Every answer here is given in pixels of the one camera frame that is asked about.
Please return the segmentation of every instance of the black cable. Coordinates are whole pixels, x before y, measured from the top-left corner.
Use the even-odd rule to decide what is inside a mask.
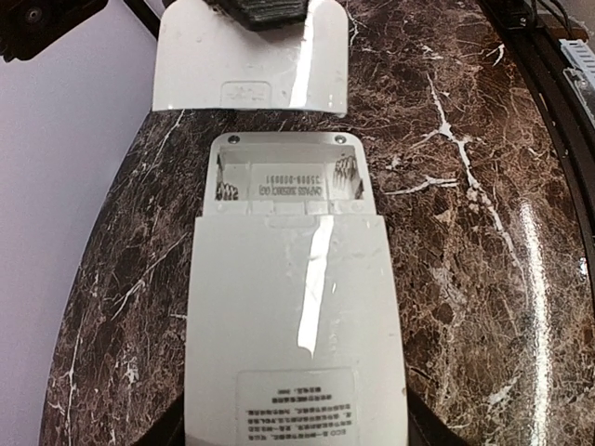
[[[537,25],[537,0],[531,0],[531,26]]]
[[[551,16],[561,24],[561,26],[568,33],[568,36],[570,37],[570,39],[574,39],[575,37],[573,34],[572,25],[570,24],[570,19],[568,18],[568,14],[566,13],[566,10],[562,6],[562,4],[559,2],[559,0],[549,0],[549,1],[552,4],[554,4],[554,6],[558,9],[558,11],[562,14],[562,17],[560,17],[560,14],[558,12],[556,12],[554,10],[554,8],[551,7],[550,5],[548,5],[544,0],[537,0],[537,1],[539,2],[539,5],[544,7],[549,12],[549,14],[551,14]]]
[[[152,11],[151,7],[149,7],[144,0],[124,0],[124,3],[156,39],[159,35],[161,20]]]

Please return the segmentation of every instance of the white label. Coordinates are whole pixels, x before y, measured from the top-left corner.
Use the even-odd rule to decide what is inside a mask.
[[[242,372],[237,383],[239,446],[357,446],[350,369]]]
[[[255,200],[325,200],[324,166],[255,164],[250,188]]]

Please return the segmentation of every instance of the black device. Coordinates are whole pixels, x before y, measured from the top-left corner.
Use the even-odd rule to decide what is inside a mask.
[[[431,411],[410,388],[407,389],[409,420],[408,446],[468,446]],[[178,396],[164,414],[134,446],[184,446],[184,394]]]
[[[32,59],[107,3],[108,0],[2,0],[0,56],[5,61]]]
[[[267,31],[305,21],[309,0],[217,0],[214,3],[246,29]]]

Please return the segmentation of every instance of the white marble vein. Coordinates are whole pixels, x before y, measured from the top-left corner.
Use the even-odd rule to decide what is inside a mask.
[[[132,285],[132,287],[122,296],[120,297],[116,302],[115,305],[120,304],[120,308],[113,314],[112,316],[112,321],[120,314],[120,312],[124,309],[124,307],[126,306],[126,303],[128,302],[128,298],[132,295],[134,295],[134,293],[136,293],[141,287],[144,287],[146,285],[146,282],[144,281],[144,278],[150,274],[156,267],[157,265],[159,265],[161,262],[163,262],[167,256],[169,255],[169,253],[176,247],[178,246],[188,235],[188,232],[184,233],[184,235],[182,235],[179,240],[175,243],[173,243],[169,248],[167,248],[167,250],[165,251],[165,253],[159,257],[157,260],[155,260],[146,270],[145,272],[142,273],[142,275],[140,276],[140,279],[137,280],[137,282]]]
[[[509,384],[506,384],[505,386],[500,388],[500,390],[490,394],[490,396],[487,397],[487,403],[490,406],[489,410],[491,410],[492,407],[499,404],[500,402],[506,402],[506,400],[509,397],[510,390],[515,384],[517,384],[518,379],[519,378],[515,376],[510,380]]]
[[[397,156],[397,155],[394,155],[394,156],[392,157],[392,161],[390,162],[390,164],[389,164],[389,165],[387,165],[387,170],[394,171],[394,170],[396,170],[396,169],[397,169],[397,167],[399,167],[400,165],[403,165],[403,160],[402,160],[402,159],[401,159],[399,156]]]
[[[455,330],[465,320],[467,313],[467,296],[462,293],[456,285],[453,283],[454,274],[448,268],[432,268],[430,273],[434,281],[440,287],[440,297],[449,304],[453,311],[453,320],[448,324],[446,328],[446,350],[444,356],[444,370],[440,380],[440,386],[436,392],[436,407],[439,410],[445,410],[449,406],[453,399],[448,398],[451,393],[451,378],[453,376],[453,364],[456,364],[456,360],[453,358],[455,352],[452,349],[453,342],[455,340]]]
[[[429,59],[429,60],[442,60],[444,59],[443,56],[436,54],[436,52],[431,49],[429,46],[427,45],[422,45],[421,46],[422,51],[424,52],[424,59]]]
[[[490,56],[492,56],[496,52],[498,52],[498,57],[496,58],[496,61],[492,65],[493,67],[495,67],[498,63],[500,63],[500,60],[502,60],[502,58],[504,58],[504,44],[498,45],[496,48],[494,48],[492,51],[490,51],[489,53],[487,53],[485,56],[487,58],[489,58]]]
[[[353,18],[353,16],[351,15],[351,13],[347,7],[345,7],[345,12],[347,13],[347,17],[350,19],[350,22],[353,24],[353,32],[351,33],[351,39],[350,39],[350,50],[351,50],[353,48],[353,42],[355,41],[355,38],[360,33],[360,25],[362,25],[362,26],[364,26],[364,25],[360,21]]]
[[[52,409],[58,410],[62,416],[66,414],[66,411],[64,411],[64,408],[62,407],[59,401],[56,404],[52,404],[51,402],[49,402],[47,405]]]
[[[465,173],[467,175],[467,181],[469,183],[469,187],[471,188],[471,192],[472,192],[471,194],[468,193],[468,196],[476,196],[479,203],[483,204],[483,206],[485,207],[487,212],[490,214],[490,217],[492,218],[492,221],[494,223],[494,229],[496,230],[496,233],[504,241],[504,243],[507,246],[507,249],[509,251],[510,257],[512,258],[513,265],[516,268],[518,268],[519,272],[521,273],[521,279],[522,279],[522,285],[523,285],[522,290],[525,293],[525,296],[527,296],[527,286],[526,286],[526,279],[524,276],[524,271],[522,269],[522,264],[519,260],[519,257],[517,256],[517,250],[514,246],[514,242],[512,241],[512,237],[510,237],[509,232],[504,228],[504,225],[502,223],[502,218],[500,217],[500,214],[497,212],[496,207],[494,206],[494,203],[492,202],[492,200],[490,199],[488,194],[485,192],[485,190],[484,190],[482,184],[479,182],[479,180],[473,175],[471,161],[467,154],[467,147],[466,147],[467,144],[472,142],[473,139],[469,136],[464,136],[463,138],[457,138],[455,136],[455,134],[453,133],[451,124],[446,119],[446,114],[444,113],[443,105],[440,101],[440,98],[438,97],[438,93],[436,92],[436,87],[434,86],[434,82],[431,80],[431,77],[429,74],[428,74],[428,82],[430,83],[430,93],[431,93],[432,99],[434,101],[434,105],[436,106],[436,111],[438,112],[438,116],[440,118],[440,126],[437,129],[432,130],[427,135],[425,135],[419,143],[424,143],[436,135],[442,135],[442,136],[446,137],[450,142],[452,142],[453,144],[456,145],[456,147],[458,148],[459,158],[463,164],[463,167],[465,168]],[[517,329],[517,326],[515,323],[514,314],[509,309],[506,299],[503,299],[503,302],[504,302],[504,306],[507,310],[507,313],[509,314],[509,319],[510,319],[510,322],[514,328],[514,332],[516,335],[519,335],[519,332],[518,332],[518,329]]]
[[[392,192],[384,192],[385,195],[406,195],[409,193],[419,192],[427,189],[430,186],[436,186],[437,188],[455,188],[458,186],[458,181],[455,178],[434,178],[426,176],[426,180],[409,189],[394,190]]]
[[[78,352],[78,346],[81,343],[81,329],[83,328],[83,321],[81,319],[81,325],[78,327],[78,333],[76,334],[76,340],[74,341],[74,352],[73,360],[71,361],[71,368],[62,377],[68,376],[70,391],[68,394],[68,405],[66,406],[66,427],[68,429],[68,446],[73,446],[73,422],[71,420],[71,408],[73,407],[73,396],[76,390],[76,383],[74,383],[74,365],[76,364],[76,353]]]
[[[171,134],[174,132],[174,130],[176,130],[179,127],[179,123],[181,122],[182,117],[184,116],[184,112],[185,112],[185,110],[182,110],[179,113],[179,116],[178,116],[178,119],[176,120],[176,123],[173,124],[172,127],[167,131],[167,133],[165,134],[164,138],[161,141],[161,144],[159,144],[159,149],[157,149],[157,153],[155,154],[155,156],[153,158],[153,162],[151,164],[151,167],[149,167],[149,170],[147,170],[147,173],[145,174],[145,176],[142,179],[143,181],[151,173],[151,171],[154,169],[155,164],[157,163],[157,160],[161,156],[161,152],[163,151],[165,144],[169,140],[169,137],[171,137]]]
[[[128,384],[132,386],[139,380],[139,367],[137,366],[137,357],[133,357],[127,364],[126,364],[126,372],[124,376],[128,378]]]

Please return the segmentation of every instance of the white wall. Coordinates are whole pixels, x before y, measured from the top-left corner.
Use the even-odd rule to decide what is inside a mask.
[[[122,2],[0,61],[0,445],[37,443],[49,366],[105,194],[151,107],[156,43]]]

